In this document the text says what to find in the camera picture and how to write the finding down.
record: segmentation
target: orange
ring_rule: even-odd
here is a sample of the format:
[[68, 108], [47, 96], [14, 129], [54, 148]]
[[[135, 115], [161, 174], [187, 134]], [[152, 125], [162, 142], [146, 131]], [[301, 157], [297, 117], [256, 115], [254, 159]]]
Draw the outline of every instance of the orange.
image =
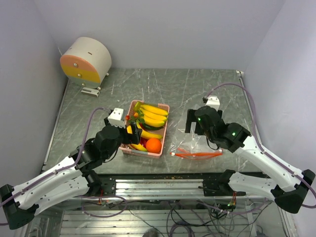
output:
[[159, 153], [161, 150], [161, 142], [157, 138], [151, 138], [146, 143], [146, 149], [151, 153]]

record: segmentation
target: yellow banana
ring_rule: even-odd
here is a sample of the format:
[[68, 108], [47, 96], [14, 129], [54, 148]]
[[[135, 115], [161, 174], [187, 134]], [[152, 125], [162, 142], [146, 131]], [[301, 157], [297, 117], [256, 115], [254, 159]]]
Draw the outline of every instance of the yellow banana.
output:
[[167, 121], [167, 117], [165, 117], [165, 116], [154, 114], [154, 113], [152, 113], [152, 112], [150, 112], [150, 111], [148, 111], [148, 110], [145, 110], [145, 109], [143, 109], [143, 108], [140, 108], [140, 111], [141, 111], [144, 115], [150, 117], [151, 119], [162, 120], [162, 121], [164, 121], [164, 122]]
[[[131, 126], [128, 126], [126, 129], [127, 129], [127, 132], [128, 132], [128, 133], [130, 133], [130, 134], [133, 133]], [[139, 151], [142, 151], [142, 152], [146, 152], [146, 151], [147, 151], [147, 149], [146, 149], [145, 147], [143, 147], [142, 144], [138, 144], [138, 145], [136, 145], [136, 144], [130, 144], [129, 146], [131, 146], [132, 148], [135, 148], [135, 149], [137, 149], [137, 150], [139, 150]]]
[[[139, 122], [138, 122], [138, 121], [137, 121], [137, 127], [140, 128], [140, 129], [142, 129], [142, 127], [139, 125]], [[157, 138], [157, 139], [160, 140], [160, 139], [162, 138], [162, 136], [159, 135], [159, 134], [150, 133], [150, 132], [147, 132], [147, 131], [145, 131], [145, 130], [142, 131], [142, 134], [141, 134], [140, 136], [143, 137], [143, 138], [145, 138], [145, 139], [147, 139], [147, 140], [149, 140], [149, 139], [151, 139], [151, 138]]]
[[145, 147], [143, 147], [141, 144], [130, 144], [129, 146], [131, 146], [132, 148], [135, 148], [139, 151], [142, 151], [142, 152], [147, 152], [147, 149]]
[[141, 105], [140, 107], [156, 115], [168, 116], [168, 112], [166, 110], [163, 110], [152, 105]]
[[144, 115], [143, 119], [145, 121], [145, 124], [148, 124], [148, 125], [153, 126], [153, 127], [161, 127], [161, 126], [164, 126], [164, 124], [165, 124], [164, 121], [152, 119], [152, 118], [148, 117], [147, 115]]

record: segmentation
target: table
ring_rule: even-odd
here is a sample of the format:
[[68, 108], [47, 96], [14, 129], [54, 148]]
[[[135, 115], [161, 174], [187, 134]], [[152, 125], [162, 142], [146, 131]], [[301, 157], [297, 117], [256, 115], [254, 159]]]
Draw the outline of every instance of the table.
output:
[[[260, 171], [243, 158], [229, 152], [210, 160], [187, 160], [169, 154], [176, 134], [178, 121], [187, 109], [203, 105], [202, 97], [213, 87], [224, 82], [242, 83], [233, 70], [198, 69], [110, 69], [103, 80], [98, 98], [81, 94], [81, 87], [69, 82], [48, 153], [47, 170], [81, 142], [91, 111], [96, 107], [128, 110], [132, 100], [163, 103], [170, 106], [170, 115], [163, 154], [160, 159], [125, 156], [121, 151], [113, 161], [95, 169], [97, 173], [204, 173], [236, 171]], [[251, 126], [250, 110], [243, 91], [235, 86], [225, 86], [213, 93], [221, 102], [225, 122], [237, 122], [248, 130]], [[97, 111], [88, 134], [94, 137], [104, 126], [106, 114]]]

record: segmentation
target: gray wall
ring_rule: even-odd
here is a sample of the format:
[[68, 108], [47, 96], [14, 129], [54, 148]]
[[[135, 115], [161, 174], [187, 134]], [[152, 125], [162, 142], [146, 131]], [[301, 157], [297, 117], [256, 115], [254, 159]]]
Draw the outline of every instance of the gray wall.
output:
[[[263, 143], [292, 165], [314, 172], [315, 22], [315, 0], [288, 0], [245, 72]], [[309, 195], [306, 203], [315, 202]], [[315, 218], [315, 209], [302, 208], [295, 215], [301, 237], [315, 236]]]
[[[32, 0], [0, 0], [0, 180], [40, 173], [66, 78], [57, 46]], [[6, 222], [2, 209], [0, 222]], [[12, 236], [0, 227], [1, 236]]]
[[284, 0], [35, 0], [62, 52], [101, 41], [114, 67], [245, 70]]

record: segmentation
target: plastic basket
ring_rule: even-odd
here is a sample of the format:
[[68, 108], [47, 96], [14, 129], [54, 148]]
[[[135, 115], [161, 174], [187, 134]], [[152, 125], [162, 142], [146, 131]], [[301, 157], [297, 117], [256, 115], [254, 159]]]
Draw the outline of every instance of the plastic basket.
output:
[[[144, 102], [141, 100], [133, 100], [132, 103], [130, 104], [129, 110], [128, 110], [128, 115], [132, 116], [134, 115], [134, 106], [136, 105], [136, 102]], [[161, 108], [163, 110], [166, 110], [169, 112], [170, 107], [168, 105], [165, 104], [158, 104], [156, 105], [158, 108]], [[157, 153], [150, 153], [150, 152], [142, 152], [142, 151], [138, 151], [138, 150], [133, 150], [131, 149], [128, 145], [121, 145], [120, 149], [122, 150], [123, 153], [125, 154], [133, 154], [133, 155], [138, 155], [138, 156], [142, 156], [142, 157], [152, 157], [152, 158], [160, 158], [161, 154], [162, 154], [162, 150], [163, 150], [163, 145], [164, 145], [164, 140], [165, 140], [165, 136], [166, 136], [166, 130], [167, 130], [167, 124], [168, 121], [166, 121], [165, 125], [163, 126], [162, 129], [157, 130], [157, 131], [150, 131], [151, 133], [155, 133], [155, 134], [159, 134], [162, 136], [162, 141], [161, 141], [161, 151], [159, 154]]]

